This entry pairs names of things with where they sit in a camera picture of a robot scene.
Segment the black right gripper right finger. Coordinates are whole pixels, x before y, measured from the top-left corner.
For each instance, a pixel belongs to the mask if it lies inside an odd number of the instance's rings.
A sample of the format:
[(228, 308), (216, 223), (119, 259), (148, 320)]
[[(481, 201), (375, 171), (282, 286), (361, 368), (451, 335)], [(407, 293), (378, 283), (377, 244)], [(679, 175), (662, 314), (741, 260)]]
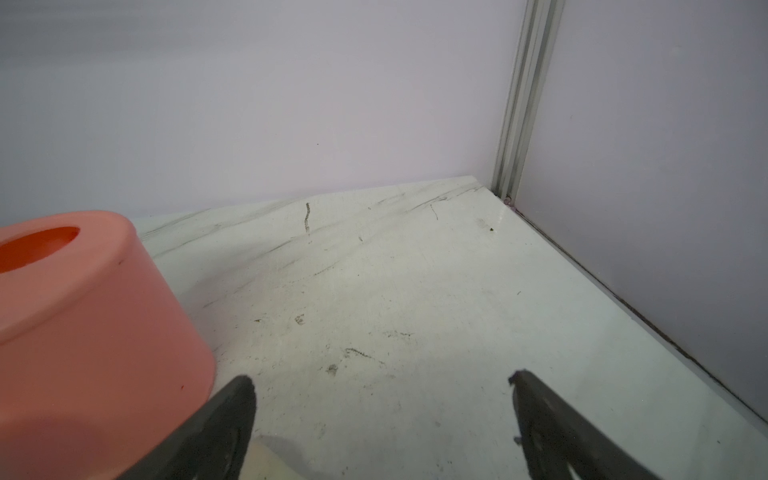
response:
[(655, 479), (554, 390), (528, 370), (509, 377), (532, 479)]

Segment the pink plastic watering can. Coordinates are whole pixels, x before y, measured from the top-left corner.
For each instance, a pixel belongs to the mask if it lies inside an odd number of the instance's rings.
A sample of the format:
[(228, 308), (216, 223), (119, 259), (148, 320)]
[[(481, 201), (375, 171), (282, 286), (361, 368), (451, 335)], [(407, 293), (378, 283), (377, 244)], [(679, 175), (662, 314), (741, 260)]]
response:
[(211, 348), (131, 221), (1, 230), (1, 475), (113, 479), (209, 398)]

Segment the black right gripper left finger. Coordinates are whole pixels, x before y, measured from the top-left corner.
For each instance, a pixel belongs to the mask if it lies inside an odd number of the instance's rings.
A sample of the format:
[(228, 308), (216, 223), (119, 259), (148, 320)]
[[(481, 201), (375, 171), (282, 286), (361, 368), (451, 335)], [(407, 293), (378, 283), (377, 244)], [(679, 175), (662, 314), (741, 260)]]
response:
[(256, 411), (253, 381), (239, 375), (120, 477), (124, 480), (237, 479)]

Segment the aluminium frame corner post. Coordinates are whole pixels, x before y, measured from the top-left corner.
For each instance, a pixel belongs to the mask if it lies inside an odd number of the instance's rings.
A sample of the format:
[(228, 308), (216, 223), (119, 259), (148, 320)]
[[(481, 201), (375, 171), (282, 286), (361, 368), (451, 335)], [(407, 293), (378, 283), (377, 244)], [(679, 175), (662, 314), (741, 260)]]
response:
[(491, 191), (515, 204), (566, 2), (528, 0), (518, 38)]

